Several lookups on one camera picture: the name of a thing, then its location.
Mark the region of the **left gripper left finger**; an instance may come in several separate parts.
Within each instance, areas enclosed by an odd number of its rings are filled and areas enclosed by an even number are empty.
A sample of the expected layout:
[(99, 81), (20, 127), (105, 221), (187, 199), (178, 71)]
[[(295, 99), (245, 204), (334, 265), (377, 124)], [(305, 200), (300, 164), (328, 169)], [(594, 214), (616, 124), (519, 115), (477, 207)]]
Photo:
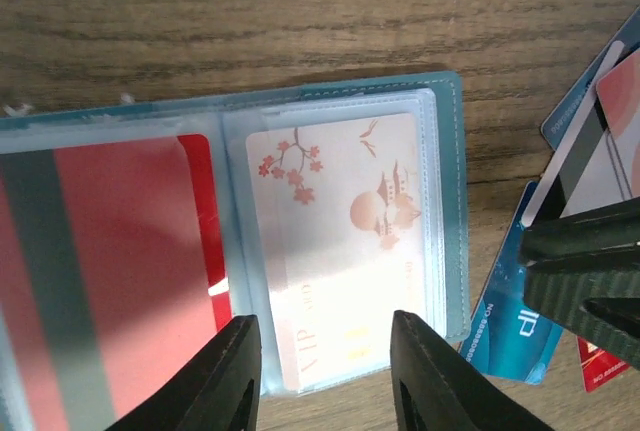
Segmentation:
[(254, 430), (261, 389), (255, 315), (236, 316), (112, 430)]

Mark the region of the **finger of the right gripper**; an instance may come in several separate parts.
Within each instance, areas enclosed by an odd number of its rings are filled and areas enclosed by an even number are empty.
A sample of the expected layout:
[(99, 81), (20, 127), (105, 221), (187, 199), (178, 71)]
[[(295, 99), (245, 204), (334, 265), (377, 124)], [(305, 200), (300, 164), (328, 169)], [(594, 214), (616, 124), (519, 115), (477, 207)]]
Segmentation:
[(523, 233), (518, 262), (524, 266), (580, 260), (605, 270), (639, 269), (637, 198), (539, 222)]
[(633, 368), (639, 367), (637, 270), (529, 270), (524, 303)]

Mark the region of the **white card with red logo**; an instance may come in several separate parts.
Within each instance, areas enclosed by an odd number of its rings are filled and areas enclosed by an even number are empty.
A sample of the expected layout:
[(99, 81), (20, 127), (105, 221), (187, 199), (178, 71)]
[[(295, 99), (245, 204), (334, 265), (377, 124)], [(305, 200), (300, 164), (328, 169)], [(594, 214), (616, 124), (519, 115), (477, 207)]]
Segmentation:
[(393, 313), (433, 303), (409, 113), (246, 140), (285, 390), (383, 367)]

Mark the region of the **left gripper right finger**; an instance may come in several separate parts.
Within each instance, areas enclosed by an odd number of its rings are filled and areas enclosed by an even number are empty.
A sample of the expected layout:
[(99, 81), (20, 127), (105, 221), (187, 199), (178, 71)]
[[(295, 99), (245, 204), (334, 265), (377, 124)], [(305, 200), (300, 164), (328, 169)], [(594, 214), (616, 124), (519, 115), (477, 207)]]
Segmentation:
[(394, 312), (390, 363), (400, 430), (548, 430), (418, 315)]

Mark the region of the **large red card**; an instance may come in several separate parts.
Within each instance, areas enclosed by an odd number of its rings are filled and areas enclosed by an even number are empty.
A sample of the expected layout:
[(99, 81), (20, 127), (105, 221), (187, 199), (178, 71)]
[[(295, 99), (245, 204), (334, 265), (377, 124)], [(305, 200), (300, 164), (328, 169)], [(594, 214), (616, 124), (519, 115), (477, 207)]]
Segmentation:
[(208, 139), (1, 158), (1, 426), (103, 430), (230, 318)]

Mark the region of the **teal leather card holder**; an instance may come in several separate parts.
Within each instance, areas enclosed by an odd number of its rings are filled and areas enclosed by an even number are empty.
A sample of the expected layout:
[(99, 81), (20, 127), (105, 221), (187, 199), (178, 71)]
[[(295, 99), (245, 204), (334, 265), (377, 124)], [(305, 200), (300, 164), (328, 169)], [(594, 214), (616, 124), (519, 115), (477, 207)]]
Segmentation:
[(390, 359), (383, 367), (321, 387), (300, 393), (285, 390), (246, 140), (261, 131), (401, 113), (416, 120), (425, 253), (432, 264), (431, 313), (427, 317), (411, 313), (452, 344), (463, 340), (470, 329), (461, 83), (453, 72), (11, 117), (1, 123), (1, 158), (14, 152), (187, 134), (205, 136), (211, 150), (225, 269), (224, 279), (208, 292), (211, 297), (227, 296), (230, 304), (229, 321), (215, 335), (234, 317), (255, 315), (262, 352), (260, 396), (295, 396), (375, 373), (386, 368)]

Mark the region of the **dark red credit card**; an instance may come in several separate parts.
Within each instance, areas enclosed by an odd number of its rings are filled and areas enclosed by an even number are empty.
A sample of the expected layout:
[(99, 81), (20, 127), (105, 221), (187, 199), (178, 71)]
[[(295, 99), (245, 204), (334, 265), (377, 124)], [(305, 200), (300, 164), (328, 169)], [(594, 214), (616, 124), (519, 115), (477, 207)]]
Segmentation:
[(591, 393), (630, 368), (611, 353), (577, 337), (584, 389)]

